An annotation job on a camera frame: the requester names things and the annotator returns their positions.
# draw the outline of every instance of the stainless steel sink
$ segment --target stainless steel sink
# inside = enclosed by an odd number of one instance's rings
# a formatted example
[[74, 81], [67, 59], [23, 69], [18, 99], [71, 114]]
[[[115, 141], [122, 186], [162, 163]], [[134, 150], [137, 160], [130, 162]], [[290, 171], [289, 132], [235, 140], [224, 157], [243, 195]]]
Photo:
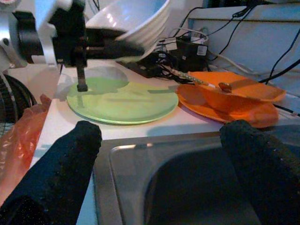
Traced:
[[103, 141], [94, 169], [101, 225], [259, 225], [218, 133]]

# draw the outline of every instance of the orange bowl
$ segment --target orange bowl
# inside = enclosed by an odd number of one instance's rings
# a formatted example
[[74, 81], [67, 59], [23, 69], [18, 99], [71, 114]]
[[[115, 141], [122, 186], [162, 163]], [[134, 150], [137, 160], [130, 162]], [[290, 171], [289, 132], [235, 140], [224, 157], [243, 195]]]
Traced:
[[[217, 88], [196, 84], [207, 103], [225, 113], [244, 113], [257, 104], [277, 102], [285, 97], [286, 91], [271, 87], [232, 72], [192, 72], [200, 80], [214, 84]], [[232, 93], [222, 91], [218, 84], [228, 83]]]

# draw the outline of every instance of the orange plastic bag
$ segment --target orange plastic bag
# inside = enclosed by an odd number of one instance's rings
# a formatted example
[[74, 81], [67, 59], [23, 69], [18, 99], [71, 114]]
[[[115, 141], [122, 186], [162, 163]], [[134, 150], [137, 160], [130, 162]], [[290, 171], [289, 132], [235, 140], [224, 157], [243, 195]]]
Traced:
[[28, 171], [51, 99], [25, 109], [23, 116], [0, 138], [0, 206]]

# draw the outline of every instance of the orange plate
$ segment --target orange plate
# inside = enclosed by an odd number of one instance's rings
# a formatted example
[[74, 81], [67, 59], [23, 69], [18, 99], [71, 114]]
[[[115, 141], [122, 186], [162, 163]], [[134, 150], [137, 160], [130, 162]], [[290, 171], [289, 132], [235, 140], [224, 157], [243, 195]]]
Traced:
[[214, 84], [216, 87], [220, 82], [228, 83], [232, 87], [231, 95], [264, 102], [278, 102], [286, 94], [285, 90], [259, 83], [233, 72], [191, 72], [190, 75]]
[[257, 106], [245, 113], [224, 113], [211, 108], [196, 86], [181, 85], [177, 89], [177, 94], [179, 101], [189, 110], [223, 123], [246, 120], [255, 128], [266, 128], [278, 121], [278, 112], [272, 103], [258, 103]]

